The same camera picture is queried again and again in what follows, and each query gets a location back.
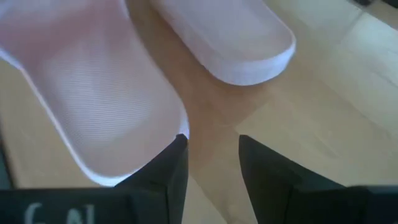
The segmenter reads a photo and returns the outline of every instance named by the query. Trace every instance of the wooden floor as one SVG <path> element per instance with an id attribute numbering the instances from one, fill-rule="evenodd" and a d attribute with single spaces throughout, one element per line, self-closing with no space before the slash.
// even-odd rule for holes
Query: wooden floor
<path id="1" fill-rule="evenodd" d="M 398 10 L 382 2 L 366 10 L 347 0 L 266 2 L 294 31 L 297 53 L 277 78 L 239 87 L 213 78 L 146 1 L 129 1 L 146 47 L 187 109 L 191 176 L 227 223 L 256 222 L 239 134 L 344 185 L 398 184 Z M 0 118 L 18 186 L 93 185 L 4 62 Z M 209 220 L 203 223 L 220 223 Z"/>

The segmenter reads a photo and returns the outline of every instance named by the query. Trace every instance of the white slide sandal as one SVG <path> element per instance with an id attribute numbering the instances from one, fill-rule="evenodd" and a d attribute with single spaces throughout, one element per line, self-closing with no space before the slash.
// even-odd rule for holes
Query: white slide sandal
<path id="1" fill-rule="evenodd" d="M 295 52 L 293 32 L 262 0 L 152 0 L 216 78 L 254 85 L 280 74 Z"/>
<path id="2" fill-rule="evenodd" d="M 81 170 L 114 186 L 189 136 L 185 108 L 122 0 L 8 0 L 0 56 L 24 74 Z"/>

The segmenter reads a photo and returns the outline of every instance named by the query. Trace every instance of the slide sandal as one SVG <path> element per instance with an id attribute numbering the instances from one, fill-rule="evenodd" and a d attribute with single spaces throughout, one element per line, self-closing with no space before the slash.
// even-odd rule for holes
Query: slide sandal
<path id="1" fill-rule="evenodd" d="M 262 0 L 152 0 L 216 78 L 254 85 L 280 74 L 295 52 L 293 32 Z"/>
<path id="2" fill-rule="evenodd" d="M 81 170 L 114 186 L 189 136 L 181 99 L 122 0 L 7 0 L 0 56 L 18 68 Z"/>

